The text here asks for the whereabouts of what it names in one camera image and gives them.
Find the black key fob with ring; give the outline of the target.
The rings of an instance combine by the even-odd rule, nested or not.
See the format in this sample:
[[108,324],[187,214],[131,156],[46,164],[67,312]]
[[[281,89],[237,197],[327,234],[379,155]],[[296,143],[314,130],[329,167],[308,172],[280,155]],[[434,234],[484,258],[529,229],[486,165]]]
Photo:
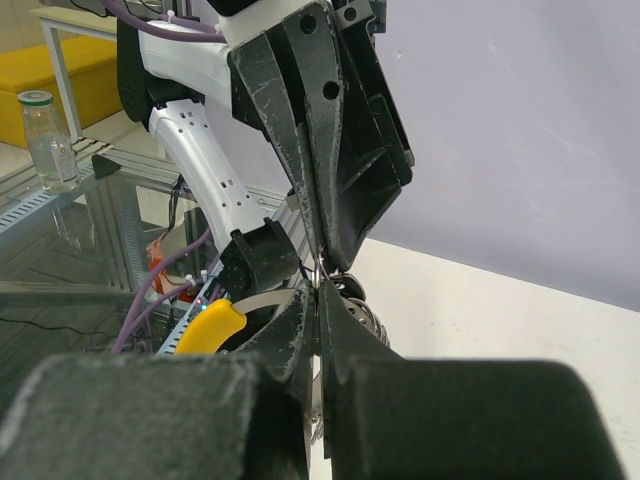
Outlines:
[[366,300],[366,292],[361,282],[351,273],[339,269],[331,270],[329,263],[324,260],[323,253],[319,251],[314,258],[314,269],[311,274],[311,283],[318,290],[324,281],[331,282],[338,293],[347,299]]

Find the large keyring with yellow grip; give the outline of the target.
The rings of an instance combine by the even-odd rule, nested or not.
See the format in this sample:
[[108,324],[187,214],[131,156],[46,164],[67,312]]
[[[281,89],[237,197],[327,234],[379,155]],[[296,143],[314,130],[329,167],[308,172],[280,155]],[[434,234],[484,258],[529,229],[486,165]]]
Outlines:
[[[286,307],[295,291],[284,289],[257,295],[256,305],[243,307],[239,302],[218,299],[207,304],[199,303],[196,316],[182,329],[179,338],[173,342],[173,352],[177,355],[213,355],[224,349],[237,351],[246,342],[258,338],[276,318],[275,311]],[[351,405],[342,404],[335,408],[333,429],[327,431],[327,438],[337,442],[340,438],[352,436],[364,444],[381,444],[394,434],[393,422],[384,418],[385,411],[379,410],[379,400],[363,391],[362,383],[353,385],[349,392]],[[251,416],[247,421],[245,438],[248,444],[275,445],[277,443],[302,441],[306,421],[301,417],[299,403],[278,390],[278,386],[261,378],[259,388],[254,391],[253,404],[243,410]]]

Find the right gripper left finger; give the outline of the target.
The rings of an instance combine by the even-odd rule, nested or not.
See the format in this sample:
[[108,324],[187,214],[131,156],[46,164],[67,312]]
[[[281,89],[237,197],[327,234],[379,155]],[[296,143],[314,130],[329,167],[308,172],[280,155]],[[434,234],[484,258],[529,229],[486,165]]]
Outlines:
[[307,478],[313,309],[301,283],[229,354],[44,359],[2,420],[2,477]]

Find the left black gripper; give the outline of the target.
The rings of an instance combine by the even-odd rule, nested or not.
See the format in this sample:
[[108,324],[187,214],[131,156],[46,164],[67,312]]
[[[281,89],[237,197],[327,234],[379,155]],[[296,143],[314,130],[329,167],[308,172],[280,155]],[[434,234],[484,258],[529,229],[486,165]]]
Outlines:
[[413,179],[366,1],[309,1],[229,54],[232,113],[262,132],[297,195],[311,254],[348,270]]

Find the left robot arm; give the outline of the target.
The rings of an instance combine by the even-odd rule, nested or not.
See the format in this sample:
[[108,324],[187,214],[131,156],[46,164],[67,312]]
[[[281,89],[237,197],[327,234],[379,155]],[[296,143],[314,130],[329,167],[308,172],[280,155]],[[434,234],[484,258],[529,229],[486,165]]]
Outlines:
[[413,177],[414,156],[375,51],[382,1],[215,1],[220,24],[116,2],[127,115],[170,155],[213,233],[234,300],[281,284],[299,256],[225,157],[206,105],[262,133],[297,198],[311,253],[345,272]]

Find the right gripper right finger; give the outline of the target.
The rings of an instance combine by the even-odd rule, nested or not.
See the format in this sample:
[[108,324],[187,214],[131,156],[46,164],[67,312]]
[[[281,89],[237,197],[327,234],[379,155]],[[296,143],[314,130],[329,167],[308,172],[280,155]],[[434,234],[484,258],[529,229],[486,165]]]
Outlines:
[[586,384],[545,360],[409,360],[317,291],[324,453],[337,479],[620,479]]

